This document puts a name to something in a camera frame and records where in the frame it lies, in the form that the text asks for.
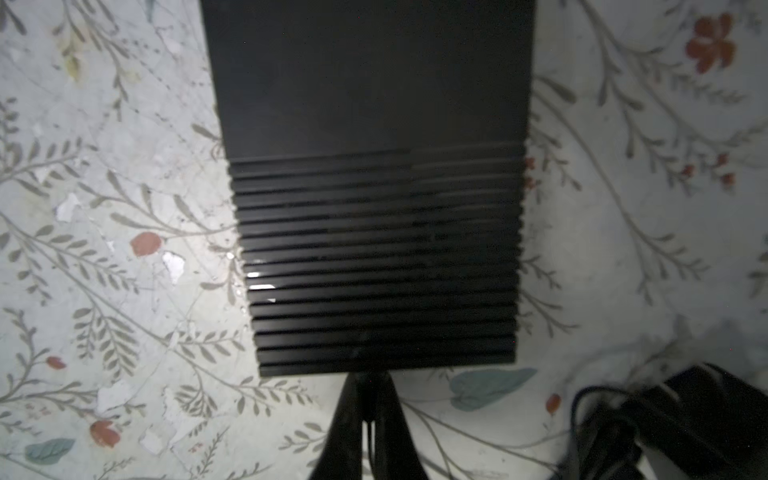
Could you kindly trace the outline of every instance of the floral patterned surface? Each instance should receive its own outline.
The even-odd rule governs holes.
[[[518,364],[394,375],[433,478],[548,478],[726,323],[765,368],[767,8],[539,2]],[[343,376],[258,378],[197,4],[0,0],[0,51],[0,478],[308,476]]]

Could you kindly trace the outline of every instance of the power cord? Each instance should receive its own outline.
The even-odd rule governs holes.
[[[637,402],[638,404],[643,406],[647,411],[650,411],[655,415],[657,415],[658,417],[662,418],[664,421],[669,422],[678,430],[685,433],[686,435],[691,437],[693,440],[701,444],[701,446],[704,447],[706,450],[708,450],[710,453],[712,453],[717,458],[722,460],[728,466],[732,467],[733,470],[737,472],[741,478],[744,478],[746,480],[754,480],[753,478],[749,477],[746,473],[742,472],[740,468],[734,465],[720,450],[712,446],[707,440],[702,439],[700,435],[698,435],[696,432],[694,432],[693,430],[689,429],[688,427],[680,423],[673,416],[668,415],[664,411],[660,410],[652,402],[648,401],[642,396],[635,395],[633,393],[628,392],[627,390],[619,389],[617,387],[612,387],[612,386],[588,386],[580,390],[574,397],[573,402],[571,403],[571,448],[569,449],[571,453],[569,455],[570,468],[568,469],[568,471],[571,473],[571,476],[566,480],[581,480],[581,469],[579,465],[579,454],[578,454],[578,436],[576,435],[576,431],[578,427],[577,426],[578,407],[581,401],[584,399],[584,397],[593,393],[612,393],[614,395],[623,396],[626,399],[630,399]]]

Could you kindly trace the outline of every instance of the red flower print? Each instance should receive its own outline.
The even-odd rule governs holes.
[[[61,369],[67,368],[67,364],[62,362],[61,359],[58,358],[57,356],[49,356],[47,359],[45,359],[45,362],[53,370],[61,370]]]
[[[731,188],[733,185],[736,184],[736,175],[725,174],[722,177],[720,177],[720,182],[723,184],[725,188]]]
[[[545,407],[547,409],[547,412],[549,412],[549,415],[554,415],[555,412],[560,408],[560,404],[562,403],[563,399],[557,394],[553,393],[549,399],[547,400],[547,403],[545,404]]]
[[[133,240],[131,240],[131,248],[134,249],[134,255],[136,257],[151,255],[152,253],[157,252],[162,244],[163,239],[152,232],[139,233]]]
[[[96,445],[100,447],[109,447],[110,449],[120,441],[120,434],[110,429],[109,426],[112,422],[109,420],[97,420],[91,425],[91,437],[93,437]]]
[[[733,18],[730,13],[723,13],[717,20],[712,17],[702,17],[696,20],[694,36],[685,46],[685,53],[698,60],[696,70],[703,74],[709,71],[716,60],[720,67],[725,68],[733,63],[736,45],[725,37],[730,33]]]

